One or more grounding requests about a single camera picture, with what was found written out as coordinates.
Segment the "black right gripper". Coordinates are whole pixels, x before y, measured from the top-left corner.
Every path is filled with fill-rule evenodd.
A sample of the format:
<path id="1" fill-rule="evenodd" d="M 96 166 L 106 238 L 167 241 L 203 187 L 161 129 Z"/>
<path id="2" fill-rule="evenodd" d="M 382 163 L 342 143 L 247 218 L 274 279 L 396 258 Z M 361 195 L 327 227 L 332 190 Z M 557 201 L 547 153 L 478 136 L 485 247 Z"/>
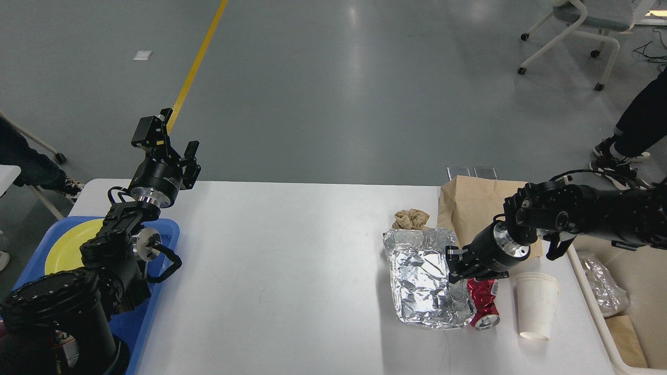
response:
<path id="1" fill-rule="evenodd" d="M 446 245 L 448 282 L 507 279 L 509 270 L 529 258 L 531 249 L 515 241 L 505 221 L 496 220 L 464 247 Z"/>

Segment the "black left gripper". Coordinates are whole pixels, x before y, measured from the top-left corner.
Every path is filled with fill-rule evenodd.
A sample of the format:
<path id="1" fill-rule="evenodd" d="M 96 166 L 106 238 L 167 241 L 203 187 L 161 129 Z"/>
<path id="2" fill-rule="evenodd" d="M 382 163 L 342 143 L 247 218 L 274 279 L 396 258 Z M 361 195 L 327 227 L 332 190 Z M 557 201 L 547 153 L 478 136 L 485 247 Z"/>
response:
<path id="1" fill-rule="evenodd" d="M 136 201 L 159 208 L 173 206 L 179 190 L 192 189 L 202 171 L 196 157 L 199 141 L 190 141 L 183 157 L 171 146 L 167 124 L 172 114 L 172 108 L 164 108 L 158 116 L 142 117 L 130 142 L 146 158 L 130 182 L 129 193 Z"/>

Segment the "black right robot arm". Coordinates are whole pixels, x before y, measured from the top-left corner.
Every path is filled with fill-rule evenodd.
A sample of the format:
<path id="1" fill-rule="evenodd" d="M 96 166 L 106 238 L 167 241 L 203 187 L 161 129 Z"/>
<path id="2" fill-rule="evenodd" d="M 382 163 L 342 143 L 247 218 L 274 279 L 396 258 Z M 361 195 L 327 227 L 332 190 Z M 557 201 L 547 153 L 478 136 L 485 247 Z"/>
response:
<path id="1" fill-rule="evenodd" d="M 503 200 L 503 212 L 469 244 L 446 247 L 448 282 L 507 278 L 539 238 L 549 242 L 550 260 L 563 256 L 579 235 L 632 251 L 665 249 L 665 201 L 665 180 L 646 189 L 599 190 L 571 183 L 565 172 L 527 183 Z"/>

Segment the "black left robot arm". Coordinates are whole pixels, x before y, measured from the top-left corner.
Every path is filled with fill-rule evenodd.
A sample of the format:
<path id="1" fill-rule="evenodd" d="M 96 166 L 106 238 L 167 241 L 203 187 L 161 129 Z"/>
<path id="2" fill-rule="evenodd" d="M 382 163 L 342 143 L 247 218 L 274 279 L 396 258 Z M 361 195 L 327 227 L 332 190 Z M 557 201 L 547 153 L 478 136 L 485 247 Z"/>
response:
<path id="1" fill-rule="evenodd" d="M 127 188 L 107 193 L 110 209 L 95 237 L 80 246 L 82 266 L 27 282 L 2 302 L 2 374 L 123 374 L 127 343 L 110 330 L 182 265 L 158 233 L 144 226 L 190 190 L 202 170 L 198 141 L 183 156 L 171 146 L 173 109 L 140 119 L 131 145 L 145 152 Z"/>

